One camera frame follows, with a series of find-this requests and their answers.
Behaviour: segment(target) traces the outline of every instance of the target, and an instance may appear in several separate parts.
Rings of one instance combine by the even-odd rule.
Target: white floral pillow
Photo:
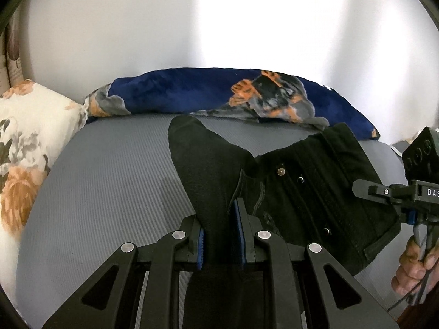
[[[50,168],[86,119],[85,106],[32,80],[0,96],[0,284],[15,306],[21,233]]]

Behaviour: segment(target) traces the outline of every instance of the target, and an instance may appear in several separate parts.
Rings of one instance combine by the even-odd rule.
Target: navy blue fabric
[[[118,78],[89,96],[90,117],[149,112],[280,120],[319,129],[346,123],[358,140],[372,123],[335,90],[257,69],[174,68]]]
[[[230,87],[242,79],[254,79],[256,69],[175,68],[154,70],[134,78],[118,78],[108,96],[118,95],[132,114],[148,111],[191,113],[226,104]]]

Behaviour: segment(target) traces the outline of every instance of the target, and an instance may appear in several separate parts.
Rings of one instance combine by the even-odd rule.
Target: black device
[[[286,243],[247,215],[230,213],[233,265],[260,271],[266,329],[397,329],[397,323],[321,245]],[[145,272],[141,329],[177,329],[179,271],[202,271],[204,231],[195,215],[157,243],[121,245],[49,318],[43,329],[132,329]]]
[[[408,185],[385,186],[358,179],[353,183],[355,196],[393,206],[401,222],[413,225],[413,236],[422,248],[419,226],[427,225],[424,260],[439,239],[439,133],[425,127],[402,153]],[[409,305],[421,304],[427,295],[431,271],[427,271],[416,294],[407,298]]]

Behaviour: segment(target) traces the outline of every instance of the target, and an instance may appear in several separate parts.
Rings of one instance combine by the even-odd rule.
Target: rivet
[[[309,244],[308,248],[311,252],[314,252],[315,254],[318,254],[322,250],[322,246],[317,243]]]
[[[132,243],[124,243],[122,246],[120,246],[120,249],[123,252],[131,252],[134,250],[134,245]]]
[[[176,230],[172,233],[172,237],[174,239],[177,239],[177,240],[181,240],[185,236],[186,236],[186,233],[182,230]]]
[[[267,231],[267,230],[261,230],[258,233],[258,237],[260,237],[261,239],[267,240],[267,239],[269,239],[271,237],[271,233],[269,231]]]

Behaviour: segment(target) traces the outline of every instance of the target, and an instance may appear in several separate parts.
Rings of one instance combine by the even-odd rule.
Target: hand
[[[405,252],[399,258],[400,267],[396,271],[396,276],[392,278],[393,290],[404,296],[415,287],[418,282],[424,278],[425,271],[431,269],[436,260],[439,258],[439,244],[429,252],[424,262],[419,261],[420,248],[415,243],[412,236],[407,242]],[[430,283],[427,292],[431,291],[439,281],[439,265],[435,267],[433,273],[430,274]]]

